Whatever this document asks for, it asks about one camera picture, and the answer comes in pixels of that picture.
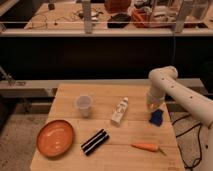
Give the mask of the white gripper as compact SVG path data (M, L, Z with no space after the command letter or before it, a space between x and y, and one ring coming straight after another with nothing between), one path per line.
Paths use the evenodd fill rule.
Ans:
M147 99L147 101L146 101L147 108L149 110L155 110L154 112L151 113L151 118L150 118L149 122L156 126L161 126L163 123L164 111L161 109L157 109L157 108L159 108L164 103L165 98L156 97L156 96L152 95L150 92L148 92L146 99Z

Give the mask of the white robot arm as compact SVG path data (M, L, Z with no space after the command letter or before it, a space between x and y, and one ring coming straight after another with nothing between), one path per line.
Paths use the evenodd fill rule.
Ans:
M177 69L174 66L156 68L149 72L150 89L147 92L147 106L156 110L169 95L194 118L207 128L213 126L213 100L189 89L176 81Z

